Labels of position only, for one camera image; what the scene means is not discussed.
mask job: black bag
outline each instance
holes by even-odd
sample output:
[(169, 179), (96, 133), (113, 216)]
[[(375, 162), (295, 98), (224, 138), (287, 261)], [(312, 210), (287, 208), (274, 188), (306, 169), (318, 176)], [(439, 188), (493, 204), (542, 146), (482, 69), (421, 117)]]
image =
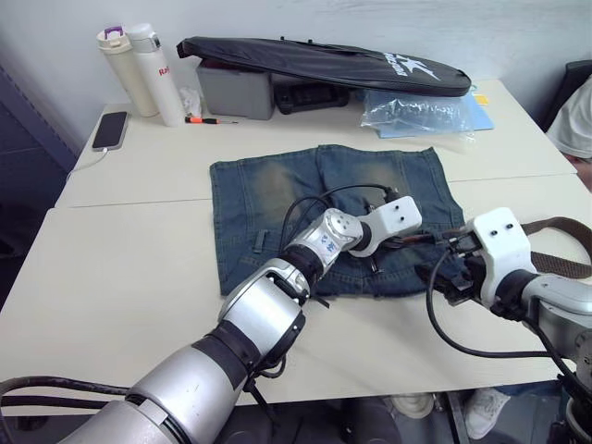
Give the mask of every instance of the black bag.
[(199, 56), (245, 68), (371, 90), (432, 96), (465, 95), (471, 79), (425, 58), (353, 46), (288, 40), (191, 37), (177, 45), (180, 58)]

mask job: white water bottle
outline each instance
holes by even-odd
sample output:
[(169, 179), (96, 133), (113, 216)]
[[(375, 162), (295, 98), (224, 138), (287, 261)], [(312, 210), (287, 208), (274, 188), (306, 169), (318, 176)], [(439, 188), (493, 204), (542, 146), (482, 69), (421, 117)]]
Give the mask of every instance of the white water bottle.
[(126, 29), (146, 85), (168, 127), (185, 121), (183, 103), (170, 74), (167, 60), (152, 25), (142, 23)]
[(96, 40), (140, 116), (157, 115), (158, 108), (138, 68), (130, 39), (123, 33), (123, 29), (120, 26), (107, 28), (97, 34)]

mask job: white table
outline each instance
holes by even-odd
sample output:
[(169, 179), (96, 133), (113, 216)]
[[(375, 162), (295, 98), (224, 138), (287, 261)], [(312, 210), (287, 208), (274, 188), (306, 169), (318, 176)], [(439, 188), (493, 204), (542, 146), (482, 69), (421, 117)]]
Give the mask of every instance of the white table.
[[(494, 130), (465, 136), (380, 140), (360, 128), (361, 104), (283, 116), (239, 118), (238, 125), (168, 128), (160, 117), (132, 117), (121, 149), (72, 174), (56, 207), (210, 199), (208, 168), (218, 160), (285, 153), (336, 143), (359, 150), (419, 151), (434, 146), (448, 182), (574, 173), (498, 80), (477, 82)], [(121, 109), (108, 106), (105, 112)], [(93, 134), (77, 166), (96, 160)]]
[[(467, 218), (505, 205), (524, 222), (561, 215), (590, 224), (592, 201), (575, 175), (450, 188)], [(532, 242), (536, 251), (586, 260), (553, 230)], [(50, 210), (0, 312), (0, 338), (10, 338), (0, 341), (0, 379), (49, 374), (132, 384), (214, 327), (221, 303), (211, 201)], [(444, 328), (467, 346), (541, 349), (524, 327), (473, 302), (451, 308), (437, 298), (436, 307)], [(448, 347), (429, 325), (421, 295), (342, 296), (330, 310), (311, 302), (304, 311), (306, 328), (285, 375), (258, 384), (268, 401), (468, 389), (557, 374), (546, 359), (486, 360)]]

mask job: gray box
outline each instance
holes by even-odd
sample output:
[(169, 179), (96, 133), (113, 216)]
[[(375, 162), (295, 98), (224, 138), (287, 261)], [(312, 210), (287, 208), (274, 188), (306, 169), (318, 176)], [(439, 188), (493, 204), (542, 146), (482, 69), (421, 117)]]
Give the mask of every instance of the gray box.
[(202, 60), (195, 69), (207, 109), (222, 116), (268, 120), (274, 113), (271, 74)]

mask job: sneaker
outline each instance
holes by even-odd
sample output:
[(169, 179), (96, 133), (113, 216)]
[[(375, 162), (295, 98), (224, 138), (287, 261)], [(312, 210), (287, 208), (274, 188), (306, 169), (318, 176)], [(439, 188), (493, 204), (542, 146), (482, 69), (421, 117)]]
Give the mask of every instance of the sneaker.
[(393, 395), (390, 400), (399, 413), (413, 419), (425, 418), (434, 408), (434, 397), (431, 393)]
[(479, 388), (466, 403), (464, 424), (471, 439), (481, 439), (494, 427), (510, 396), (494, 388)]

